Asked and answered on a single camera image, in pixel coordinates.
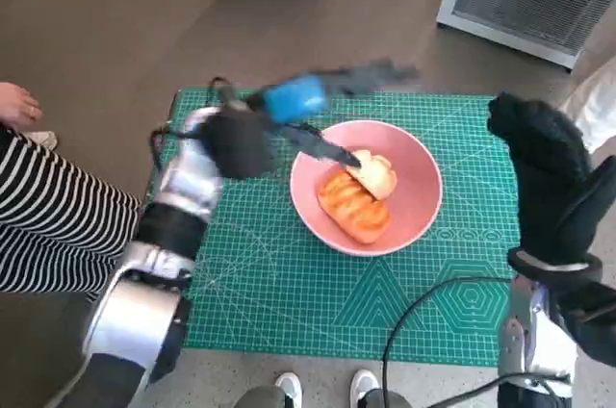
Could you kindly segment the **person's hand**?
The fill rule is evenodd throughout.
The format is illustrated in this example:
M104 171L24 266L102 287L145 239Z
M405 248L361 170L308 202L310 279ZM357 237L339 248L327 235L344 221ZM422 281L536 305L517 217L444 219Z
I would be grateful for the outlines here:
M29 127L42 117L40 104L24 88L9 82L0 84L1 122L15 129Z

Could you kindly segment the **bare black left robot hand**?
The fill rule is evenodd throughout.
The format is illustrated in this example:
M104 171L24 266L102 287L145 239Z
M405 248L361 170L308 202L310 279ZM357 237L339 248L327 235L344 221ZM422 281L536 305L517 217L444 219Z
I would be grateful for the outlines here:
M264 118L267 130L315 159L359 168L360 161L346 148L326 140L306 119L329 109L337 98L358 98L386 86L408 84L420 76L413 65L389 59L335 69L317 69L263 87L245 103Z

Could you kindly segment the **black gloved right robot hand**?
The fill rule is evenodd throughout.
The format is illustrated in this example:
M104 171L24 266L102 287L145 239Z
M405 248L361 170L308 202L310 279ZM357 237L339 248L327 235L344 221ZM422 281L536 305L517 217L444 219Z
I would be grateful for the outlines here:
M517 177L520 248L550 265L580 263L615 202L615 158L593 166L579 129L544 101L503 92L488 108Z

